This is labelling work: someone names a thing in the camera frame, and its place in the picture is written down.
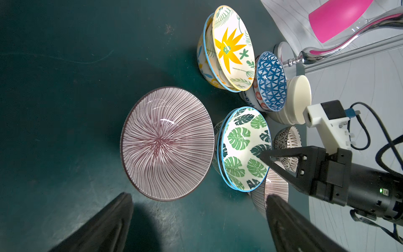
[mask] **green leaf patterned bowl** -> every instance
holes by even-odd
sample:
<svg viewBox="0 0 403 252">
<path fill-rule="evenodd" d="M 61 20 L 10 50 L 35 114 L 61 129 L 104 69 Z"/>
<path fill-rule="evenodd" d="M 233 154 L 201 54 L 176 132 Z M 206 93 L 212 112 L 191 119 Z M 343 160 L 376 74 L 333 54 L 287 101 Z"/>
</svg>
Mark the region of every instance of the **green leaf patterned bowl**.
<svg viewBox="0 0 403 252">
<path fill-rule="evenodd" d="M 214 147 L 214 155 L 213 155 L 213 160 L 212 160 L 212 166 L 214 167 L 214 169 L 221 175 L 222 179 L 224 180 L 224 182 L 227 184 L 227 186 L 231 187 L 232 189 L 236 188 L 229 182 L 229 180 L 225 177 L 225 173 L 224 173 L 224 167 L 221 163 L 221 159 L 219 154 L 221 154 L 219 152 L 219 147 L 221 146 L 221 134 L 222 134 L 222 130 L 224 128 L 225 123 L 227 122 L 228 118 L 230 117 L 230 115 L 232 115 L 232 113 L 235 111 L 236 109 L 234 109 L 233 111 L 231 111 L 224 120 L 222 120 L 221 122 L 217 123 L 214 126 L 214 140 L 215 140 L 215 147 Z"/>
<path fill-rule="evenodd" d="M 242 107 L 223 127 L 219 151 L 225 175 L 237 190 L 250 192 L 260 185 L 269 168 L 260 160 L 260 153 L 272 147 L 267 123 L 258 110 Z"/>
</svg>

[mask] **monstera leaf print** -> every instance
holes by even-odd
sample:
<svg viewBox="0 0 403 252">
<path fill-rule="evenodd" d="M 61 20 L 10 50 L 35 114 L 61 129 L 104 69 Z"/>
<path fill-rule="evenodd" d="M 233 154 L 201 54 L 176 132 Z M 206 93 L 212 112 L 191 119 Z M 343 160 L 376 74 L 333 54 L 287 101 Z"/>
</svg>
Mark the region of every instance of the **monstera leaf print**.
<svg viewBox="0 0 403 252">
<path fill-rule="evenodd" d="M 252 181 L 247 180 L 248 186 L 250 189 L 255 188 L 260 182 L 256 179 L 252 179 Z"/>
<path fill-rule="evenodd" d="M 262 163 L 254 159 L 249 159 L 248 165 L 246 167 L 253 176 L 259 178 L 263 178 L 263 176 L 265 176 L 267 172 L 266 168 L 264 168 Z"/>
<path fill-rule="evenodd" d="M 233 129 L 228 134 L 228 141 L 231 144 L 232 148 L 236 150 L 244 150 L 250 143 L 250 140 L 246 138 L 250 136 L 251 132 L 248 129 L 238 127 Z"/>
<path fill-rule="evenodd" d="M 255 147 L 253 147 L 251 149 L 251 152 L 253 155 L 255 155 L 256 157 L 260 158 L 260 153 L 264 150 L 271 150 L 270 145 L 268 144 L 259 144 L 256 145 Z"/>
<path fill-rule="evenodd" d="M 222 144 L 222 157 L 225 158 L 228 155 L 225 144 Z"/>
<path fill-rule="evenodd" d="M 264 118 L 263 118 L 262 115 L 258 115 L 258 116 L 255 117 L 255 118 L 252 120 L 252 122 L 251 122 L 251 126 L 252 126 L 253 128 L 255 128 L 255 129 L 259 129 L 260 126 L 263 128 L 263 127 L 265 127 L 266 125 L 267 125 L 267 124 L 266 124 L 266 121 L 264 120 Z"/>
<path fill-rule="evenodd" d="M 262 139 L 263 141 L 268 142 L 268 143 L 270 143 L 272 141 L 268 130 L 265 130 L 264 133 L 260 134 L 259 137 L 260 137 L 260 139 Z"/>
<path fill-rule="evenodd" d="M 251 121 L 255 116 L 252 114 L 241 115 L 240 117 L 235 118 L 235 125 L 242 125 L 249 121 Z"/>
<path fill-rule="evenodd" d="M 235 178 L 234 176 L 231 176 L 230 174 L 228 174 L 229 179 L 231 180 L 232 183 L 235 184 L 235 186 L 241 190 L 244 190 L 245 187 L 243 186 L 243 184 L 237 180 L 237 178 Z"/>
<path fill-rule="evenodd" d="M 235 113 L 234 117 L 239 116 L 239 115 L 242 114 L 245 110 L 246 110 L 246 108 L 241 108 L 240 110 L 238 110 L 238 111 Z"/>
<path fill-rule="evenodd" d="M 245 176 L 245 170 L 239 168 L 242 166 L 242 163 L 237 157 L 228 157 L 226 160 L 224 160 L 224 166 L 227 173 L 231 174 L 234 177 Z"/>
</svg>

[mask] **pink object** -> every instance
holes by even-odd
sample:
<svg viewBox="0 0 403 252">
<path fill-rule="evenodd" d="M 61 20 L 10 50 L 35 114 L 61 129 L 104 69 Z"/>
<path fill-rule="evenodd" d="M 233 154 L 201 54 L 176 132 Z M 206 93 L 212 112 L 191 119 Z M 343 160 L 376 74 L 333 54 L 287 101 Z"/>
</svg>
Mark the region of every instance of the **pink object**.
<svg viewBox="0 0 403 252">
<path fill-rule="evenodd" d="M 311 27 L 321 43 L 341 33 L 361 17 L 373 0 L 329 0 L 309 14 Z"/>
</svg>

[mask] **black cable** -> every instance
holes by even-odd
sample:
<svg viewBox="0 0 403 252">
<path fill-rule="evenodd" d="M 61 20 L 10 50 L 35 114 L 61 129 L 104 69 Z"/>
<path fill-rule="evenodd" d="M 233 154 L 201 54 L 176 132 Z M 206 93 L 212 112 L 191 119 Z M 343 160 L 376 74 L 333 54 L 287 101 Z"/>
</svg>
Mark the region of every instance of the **black cable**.
<svg viewBox="0 0 403 252">
<path fill-rule="evenodd" d="M 397 145 L 397 144 L 401 144 L 403 143 L 403 135 L 399 136 L 398 138 L 396 138 L 395 140 L 393 140 L 393 145 Z M 403 179 L 403 175 L 401 173 L 398 173 L 392 169 L 390 169 L 389 167 L 387 167 L 385 165 L 385 163 L 383 163 L 382 161 L 382 155 L 385 153 L 386 150 L 388 150 L 391 146 L 389 144 L 386 144 L 385 146 L 383 146 L 377 153 L 375 156 L 375 161 L 376 163 L 385 171 L 389 172 L 390 174 L 399 177 L 401 179 Z"/>
<path fill-rule="evenodd" d="M 379 116 L 377 115 L 377 113 L 376 113 L 370 106 L 368 106 L 367 104 L 365 104 L 365 103 L 363 103 L 363 102 L 355 102 L 355 103 L 353 103 L 353 104 L 350 106 L 350 108 L 352 108 L 353 106 L 355 106 L 355 105 L 357 105 L 357 104 L 360 104 L 360 105 L 366 107 L 366 108 L 374 115 L 375 119 L 378 121 L 378 124 L 379 124 L 379 126 L 381 127 L 381 129 L 382 129 L 383 134 L 384 134 L 385 137 L 386 137 L 386 140 L 388 141 L 388 146 L 392 149 L 393 153 L 395 154 L 395 156 L 396 156 L 396 158 L 397 158 L 397 160 L 398 160 L 398 162 L 399 162 L 399 164 L 400 164 L 400 166 L 401 166 L 401 168 L 402 168 L 402 170 L 403 170 L 403 160 L 402 160 L 401 156 L 399 155 L 399 153 L 398 153 L 396 147 L 394 146 L 394 144 L 393 144 L 393 142 L 392 142 L 392 139 L 391 139 L 391 137 L 389 136 L 388 131 L 386 130 L 386 128 L 385 128 L 383 122 L 381 121 L 381 119 L 379 118 Z M 367 131 L 367 129 L 366 129 L 364 123 L 362 122 L 361 118 L 359 119 L 359 123 L 360 123 L 360 125 L 363 127 L 365 133 L 367 134 L 367 138 L 368 138 L 367 146 L 365 146 L 364 148 L 356 148 L 356 147 L 353 146 L 353 145 L 351 145 L 351 146 L 352 146 L 354 149 L 356 149 L 356 150 L 363 150 L 363 149 L 366 149 L 366 148 L 369 147 L 371 138 L 370 138 L 370 135 L 369 135 L 369 133 L 368 133 L 368 131 Z M 348 131 L 350 132 L 350 120 L 349 120 L 349 122 L 348 122 L 348 124 L 347 124 L 347 129 L 348 129 Z"/>
<path fill-rule="evenodd" d="M 380 227 L 385 233 L 387 233 L 389 236 L 391 236 L 393 239 L 395 239 L 398 243 L 403 244 L 403 242 L 402 242 L 402 239 L 403 239 L 403 238 L 399 236 L 399 234 L 398 234 L 398 232 L 397 232 L 397 229 L 396 229 L 396 224 L 393 224 L 393 232 L 390 232 L 390 231 L 387 230 L 386 228 L 384 228 L 384 227 L 382 227 L 382 226 L 376 224 L 376 223 L 373 222 L 373 221 L 370 221 L 370 220 L 367 219 L 367 218 L 364 218 L 364 217 L 359 217 L 359 218 L 358 218 L 358 217 L 355 215 L 357 212 L 358 212 L 358 211 L 357 211 L 356 209 L 351 209 L 351 210 L 350 210 L 350 215 L 351 215 L 351 217 L 353 218 L 354 221 L 362 222 L 362 223 L 365 223 L 365 224 L 368 224 L 368 225 L 374 226 L 374 227 Z"/>
<path fill-rule="evenodd" d="M 357 147 L 355 147 L 354 145 L 351 145 L 351 147 L 352 147 L 353 149 L 356 149 L 356 150 L 366 150 L 366 149 L 368 149 L 368 147 L 369 147 L 370 144 L 371 144 L 370 133 L 368 132 L 367 127 L 365 127 L 364 122 L 361 120 L 361 117 L 360 117 L 359 115 L 357 115 L 356 118 L 357 118 L 358 123 L 361 125 L 362 129 L 365 131 L 365 134 L 367 135 L 367 140 L 368 140 L 368 141 L 367 141 L 367 145 L 366 145 L 365 147 L 363 147 L 363 148 L 357 148 Z M 350 132 L 350 122 L 351 122 L 351 120 L 349 120 L 348 123 L 347 123 L 347 130 L 348 130 L 349 132 Z"/>
</svg>

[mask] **yellow flower patterned bowl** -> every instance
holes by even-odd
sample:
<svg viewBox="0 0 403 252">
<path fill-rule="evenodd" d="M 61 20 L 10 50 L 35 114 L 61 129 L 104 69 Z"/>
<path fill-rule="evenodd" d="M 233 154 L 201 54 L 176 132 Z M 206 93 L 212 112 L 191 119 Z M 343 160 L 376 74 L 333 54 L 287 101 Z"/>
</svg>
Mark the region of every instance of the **yellow flower patterned bowl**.
<svg viewBox="0 0 403 252">
<path fill-rule="evenodd" d="M 211 26 L 214 50 L 225 77 L 237 90 L 248 90 L 256 66 L 245 24 L 231 7 L 222 5 L 215 11 Z"/>
<path fill-rule="evenodd" d="M 209 63 L 209 66 L 211 68 L 211 71 L 213 73 L 216 73 L 217 80 L 223 84 L 224 86 L 228 87 L 231 90 L 238 91 L 234 86 L 230 83 L 230 81 L 225 77 L 224 72 L 222 71 L 221 65 L 218 61 L 216 51 L 214 49 L 214 43 L 213 43 L 213 26 L 210 24 L 207 27 L 206 34 L 205 34 L 205 50 L 206 50 L 206 56 L 207 56 L 207 61 Z"/>
<path fill-rule="evenodd" d="M 213 68 L 210 65 L 210 62 L 206 55 L 208 54 L 209 51 L 206 50 L 205 44 L 206 44 L 206 29 L 207 27 L 211 24 L 213 21 L 213 15 L 212 13 L 206 20 L 203 28 L 203 33 L 200 36 L 199 42 L 197 44 L 197 63 L 199 66 L 199 70 L 203 77 L 207 80 L 208 83 L 213 85 L 214 87 L 220 88 L 220 89 L 226 89 L 231 92 L 240 92 L 236 90 L 234 87 L 227 87 L 224 85 L 223 81 L 220 80 L 219 76 L 217 76 L 213 70 Z"/>
</svg>

